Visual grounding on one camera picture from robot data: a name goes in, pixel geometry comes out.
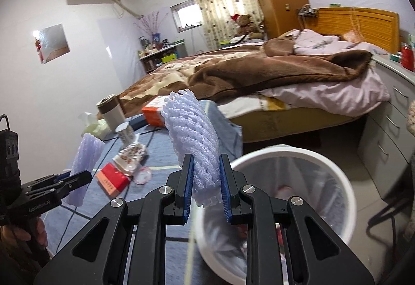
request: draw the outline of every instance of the window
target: window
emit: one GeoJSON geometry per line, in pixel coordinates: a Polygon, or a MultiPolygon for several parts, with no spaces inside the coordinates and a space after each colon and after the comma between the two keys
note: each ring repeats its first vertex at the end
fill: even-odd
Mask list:
{"type": "Polygon", "coordinates": [[[171,7],[177,31],[182,32],[202,25],[203,18],[195,0],[186,1],[171,7]]]}

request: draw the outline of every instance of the human hand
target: human hand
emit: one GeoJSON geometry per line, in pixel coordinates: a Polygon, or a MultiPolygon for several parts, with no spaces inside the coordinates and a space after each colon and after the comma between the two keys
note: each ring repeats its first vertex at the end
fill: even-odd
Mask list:
{"type": "MultiPolygon", "coordinates": [[[[47,247],[48,240],[47,240],[47,233],[45,231],[45,224],[40,218],[37,219],[36,228],[37,228],[37,236],[36,236],[37,242],[40,245],[47,247]]],[[[1,227],[2,239],[5,240],[10,245],[14,247],[18,247],[18,244],[15,240],[15,235],[16,235],[16,238],[19,239],[20,241],[30,241],[32,239],[32,237],[27,231],[24,231],[23,229],[18,228],[16,226],[5,225],[1,227]]]]}

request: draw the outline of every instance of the silver screw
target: silver screw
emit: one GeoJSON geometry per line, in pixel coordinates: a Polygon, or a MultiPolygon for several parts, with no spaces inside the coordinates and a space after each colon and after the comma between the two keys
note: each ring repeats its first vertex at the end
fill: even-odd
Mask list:
{"type": "Polygon", "coordinates": [[[294,205],[302,205],[303,200],[302,200],[302,198],[301,198],[301,197],[294,196],[294,197],[291,199],[291,203],[292,203],[292,204],[294,204],[294,205]]]}
{"type": "Polygon", "coordinates": [[[160,194],[167,195],[171,193],[172,189],[169,186],[163,186],[158,191],[160,192],[160,194]]]}
{"type": "Polygon", "coordinates": [[[115,198],[111,201],[111,206],[113,208],[118,208],[119,206],[122,206],[124,201],[121,198],[115,198]]]}
{"type": "Polygon", "coordinates": [[[252,194],[255,191],[255,187],[251,185],[246,185],[242,187],[242,191],[247,194],[252,194]]]}

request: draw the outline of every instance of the window frame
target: window frame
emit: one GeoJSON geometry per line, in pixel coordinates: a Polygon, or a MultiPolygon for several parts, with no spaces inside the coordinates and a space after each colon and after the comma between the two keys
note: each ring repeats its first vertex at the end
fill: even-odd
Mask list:
{"type": "Polygon", "coordinates": [[[196,5],[196,1],[195,0],[189,0],[189,1],[185,1],[179,4],[174,5],[173,7],[170,7],[171,9],[171,14],[173,15],[173,21],[176,25],[177,28],[177,32],[183,32],[186,30],[190,30],[196,27],[200,27],[203,25],[203,22],[200,22],[200,24],[197,25],[189,25],[187,27],[182,27],[181,26],[181,21],[180,21],[180,17],[178,15],[178,11],[180,9],[186,8],[186,7],[190,7],[191,5],[196,5]]]}

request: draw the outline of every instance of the cabinet handle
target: cabinet handle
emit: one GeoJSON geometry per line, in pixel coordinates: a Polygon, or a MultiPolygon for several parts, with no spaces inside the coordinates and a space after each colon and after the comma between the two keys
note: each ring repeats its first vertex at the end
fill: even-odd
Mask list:
{"type": "Polygon", "coordinates": [[[378,142],[378,147],[381,149],[381,151],[383,152],[383,154],[385,154],[386,156],[389,156],[389,153],[385,152],[382,148],[382,146],[379,144],[378,142]]]}
{"type": "Polygon", "coordinates": [[[387,120],[389,120],[391,122],[391,124],[393,124],[393,126],[395,126],[398,130],[400,129],[400,127],[395,124],[388,116],[386,116],[387,120]]]}
{"type": "Polygon", "coordinates": [[[405,97],[406,99],[408,99],[409,97],[407,95],[404,95],[401,91],[399,91],[395,86],[393,87],[393,89],[398,92],[400,95],[402,95],[403,97],[405,97]]]}

